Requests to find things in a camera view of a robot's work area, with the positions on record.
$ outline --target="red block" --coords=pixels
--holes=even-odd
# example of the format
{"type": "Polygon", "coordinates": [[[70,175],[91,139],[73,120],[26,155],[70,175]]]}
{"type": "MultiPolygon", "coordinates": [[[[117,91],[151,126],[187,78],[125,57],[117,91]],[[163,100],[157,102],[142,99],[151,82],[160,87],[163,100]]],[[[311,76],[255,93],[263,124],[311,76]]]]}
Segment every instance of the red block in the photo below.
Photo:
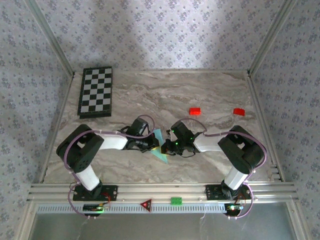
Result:
{"type": "Polygon", "coordinates": [[[201,108],[200,107],[190,107],[189,115],[201,115],[201,108]]]}
{"type": "Polygon", "coordinates": [[[233,114],[244,116],[246,114],[246,111],[242,108],[235,108],[233,109],[233,114]]]}

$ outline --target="patterned wallpaper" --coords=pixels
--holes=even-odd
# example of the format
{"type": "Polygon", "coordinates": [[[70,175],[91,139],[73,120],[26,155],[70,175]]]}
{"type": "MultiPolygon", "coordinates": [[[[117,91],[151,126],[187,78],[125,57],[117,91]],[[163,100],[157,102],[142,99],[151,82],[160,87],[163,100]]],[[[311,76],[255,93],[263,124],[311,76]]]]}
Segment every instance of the patterned wallpaper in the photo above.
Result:
{"type": "Polygon", "coordinates": [[[13,239],[68,77],[27,7],[0,3],[0,239],[13,239]]]}
{"type": "Polygon", "coordinates": [[[73,70],[248,69],[283,0],[38,1],[73,70]]]}
{"type": "Polygon", "coordinates": [[[254,76],[287,181],[320,239],[320,2],[299,0],[254,76]]]}

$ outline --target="black mounting plate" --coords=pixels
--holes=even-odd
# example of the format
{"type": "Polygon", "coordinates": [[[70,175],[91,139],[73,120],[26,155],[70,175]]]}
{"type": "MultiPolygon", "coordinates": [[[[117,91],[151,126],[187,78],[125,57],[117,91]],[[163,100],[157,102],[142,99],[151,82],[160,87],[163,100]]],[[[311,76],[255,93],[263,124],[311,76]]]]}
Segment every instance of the black mounting plate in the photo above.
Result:
{"type": "Polygon", "coordinates": [[[108,201],[108,197],[103,195],[107,193],[110,196],[110,201],[116,201],[118,195],[118,186],[117,185],[102,185],[101,194],[97,198],[93,198],[87,190],[82,186],[76,186],[73,194],[73,201],[96,201],[96,202],[105,202],[108,201]]]}
{"type": "MultiPolygon", "coordinates": [[[[239,188],[239,193],[243,194],[246,200],[250,200],[251,195],[250,193],[247,193],[247,190],[249,190],[249,188],[246,185],[242,185],[239,188]]],[[[206,193],[206,199],[208,201],[230,200],[223,194],[221,184],[205,185],[205,193],[206,193]]]]}

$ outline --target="aluminum frame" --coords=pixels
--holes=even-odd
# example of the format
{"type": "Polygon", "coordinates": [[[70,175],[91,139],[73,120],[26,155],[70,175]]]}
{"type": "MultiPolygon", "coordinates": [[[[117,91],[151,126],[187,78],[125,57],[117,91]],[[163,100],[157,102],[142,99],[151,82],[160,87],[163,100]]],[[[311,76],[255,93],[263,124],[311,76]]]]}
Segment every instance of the aluminum frame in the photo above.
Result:
{"type": "MultiPolygon", "coordinates": [[[[233,201],[207,201],[205,185],[219,183],[106,183],[118,185],[117,204],[136,205],[152,198],[156,204],[167,204],[171,197],[182,197],[184,204],[231,203],[233,201]]],[[[302,214],[295,185],[292,182],[249,182],[254,204],[286,203],[292,226],[298,240],[310,240],[311,235],[302,214]]],[[[27,240],[32,231],[38,207],[41,204],[66,204],[68,183],[38,183],[31,186],[22,221],[15,239],[27,240]]]]}

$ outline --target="white square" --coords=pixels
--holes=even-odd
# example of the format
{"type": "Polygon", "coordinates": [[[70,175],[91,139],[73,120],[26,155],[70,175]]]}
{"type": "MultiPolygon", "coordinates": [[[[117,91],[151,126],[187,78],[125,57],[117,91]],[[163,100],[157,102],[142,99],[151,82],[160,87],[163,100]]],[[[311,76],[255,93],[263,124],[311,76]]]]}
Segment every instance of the white square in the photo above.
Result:
{"type": "Polygon", "coordinates": [[[98,91],[97,89],[91,89],[91,90],[90,90],[90,94],[91,94],[91,95],[92,95],[92,94],[97,94],[97,91],[98,91]]]}
{"type": "Polygon", "coordinates": [[[96,107],[95,107],[95,110],[96,111],[102,111],[104,109],[104,106],[103,105],[97,105],[96,107]]]}
{"type": "Polygon", "coordinates": [[[89,106],[95,106],[97,104],[97,100],[89,100],[89,106]]]}
{"type": "Polygon", "coordinates": [[[98,83],[98,89],[103,89],[105,87],[104,83],[98,83]]]}
{"type": "Polygon", "coordinates": [[[99,93],[96,95],[96,99],[104,99],[104,94],[103,93],[99,93]]]}
{"type": "Polygon", "coordinates": [[[86,84],[83,86],[83,90],[90,90],[91,89],[91,85],[90,84],[86,84]]]}
{"type": "Polygon", "coordinates": [[[90,100],[90,95],[83,95],[82,96],[82,101],[88,101],[90,100]]]}
{"type": "Polygon", "coordinates": [[[81,113],[86,113],[89,111],[89,106],[82,106],[81,107],[81,113]]]}
{"type": "Polygon", "coordinates": [[[89,74],[89,75],[85,75],[85,78],[84,78],[85,80],[91,80],[92,79],[92,75],[91,74],[89,74]]]}
{"type": "Polygon", "coordinates": [[[110,104],[110,98],[103,99],[103,104],[110,104]]]}
{"type": "Polygon", "coordinates": [[[104,79],[105,84],[110,84],[111,83],[111,78],[105,78],[104,79]]]}
{"type": "Polygon", "coordinates": [[[104,94],[109,94],[109,93],[111,93],[111,88],[108,87],[108,88],[103,89],[103,93],[104,93],[104,94]]]}

